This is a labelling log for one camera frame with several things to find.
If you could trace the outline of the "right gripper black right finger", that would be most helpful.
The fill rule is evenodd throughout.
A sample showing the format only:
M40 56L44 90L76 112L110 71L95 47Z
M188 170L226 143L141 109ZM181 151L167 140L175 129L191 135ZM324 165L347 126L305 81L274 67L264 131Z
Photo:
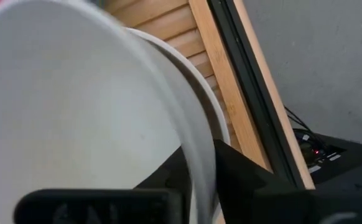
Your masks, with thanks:
M221 140L215 154L226 224L362 224L362 191L298 189Z

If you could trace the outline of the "wooden slatted shelf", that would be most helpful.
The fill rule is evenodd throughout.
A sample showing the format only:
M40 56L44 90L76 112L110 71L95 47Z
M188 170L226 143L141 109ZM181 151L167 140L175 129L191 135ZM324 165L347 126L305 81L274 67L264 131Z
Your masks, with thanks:
M165 41L188 58L219 99L232 146L271 169L207 0L103 0L103 8L126 26Z

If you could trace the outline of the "black perforated case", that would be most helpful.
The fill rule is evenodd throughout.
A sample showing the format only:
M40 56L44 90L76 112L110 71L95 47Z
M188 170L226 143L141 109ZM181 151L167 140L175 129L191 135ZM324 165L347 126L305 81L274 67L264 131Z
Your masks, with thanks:
M316 189L362 191L362 144L294 129Z

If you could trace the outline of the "black aluminium table frame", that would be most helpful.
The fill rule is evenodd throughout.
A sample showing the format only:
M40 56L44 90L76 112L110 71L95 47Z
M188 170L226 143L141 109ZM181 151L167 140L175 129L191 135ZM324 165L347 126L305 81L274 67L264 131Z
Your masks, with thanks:
M312 178L243 1L207 0L207 3L271 169L298 188L312 188Z

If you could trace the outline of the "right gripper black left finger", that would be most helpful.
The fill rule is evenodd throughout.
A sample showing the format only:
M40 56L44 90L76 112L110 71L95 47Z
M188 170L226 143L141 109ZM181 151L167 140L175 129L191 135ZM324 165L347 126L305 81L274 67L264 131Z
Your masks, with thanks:
M14 224L188 224L190 175L181 148L131 189L41 189L16 204Z

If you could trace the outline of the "white bowl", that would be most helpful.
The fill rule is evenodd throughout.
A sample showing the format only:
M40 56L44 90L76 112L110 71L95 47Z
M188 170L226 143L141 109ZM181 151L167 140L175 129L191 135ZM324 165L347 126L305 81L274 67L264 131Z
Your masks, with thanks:
M221 139L230 145L230 132L220 102L203 75L193 66L192 62L168 43L151 34L129 27L127 27L127 30L153 45L178 68L202 105L213 138Z
M92 3L0 3L0 224L38 189L133 188L177 149L211 224L213 137L181 71Z

